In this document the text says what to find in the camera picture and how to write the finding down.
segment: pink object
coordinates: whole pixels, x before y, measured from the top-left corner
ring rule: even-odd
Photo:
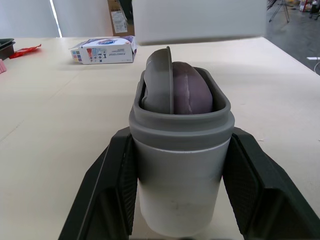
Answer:
[[[5,71],[7,71],[5,63],[4,63],[4,61],[2,59],[0,59],[0,73],[3,73]]]

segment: purple sponge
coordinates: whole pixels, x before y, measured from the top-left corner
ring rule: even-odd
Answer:
[[[207,114],[213,110],[210,89],[200,75],[188,63],[175,61],[173,70],[174,114]]]

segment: printed label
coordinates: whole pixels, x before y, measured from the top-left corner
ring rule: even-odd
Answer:
[[[126,20],[122,11],[112,11],[111,16],[114,26],[114,32],[116,34],[128,32]]]

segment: floor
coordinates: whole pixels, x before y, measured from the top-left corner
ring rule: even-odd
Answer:
[[[308,60],[307,57],[320,57],[320,18],[318,20],[314,20],[315,17],[310,19],[308,12],[299,11],[299,6],[288,6],[289,23],[287,23],[283,7],[281,7],[274,19],[269,22],[277,7],[278,3],[276,2],[267,12],[265,38],[308,68],[314,70],[317,61]],[[320,64],[316,72],[320,74]]]

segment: table surface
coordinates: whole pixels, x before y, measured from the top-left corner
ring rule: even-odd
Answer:
[[[82,38],[21,38],[40,52],[4,61],[0,74],[0,239],[57,240],[81,181],[117,130],[128,126],[148,56],[82,65]],[[171,45],[173,61],[207,69],[251,133],[320,215],[320,76],[264,38]],[[164,239],[135,211],[135,238]],[[195,239],[243,239],[224,185],[213,220]]]

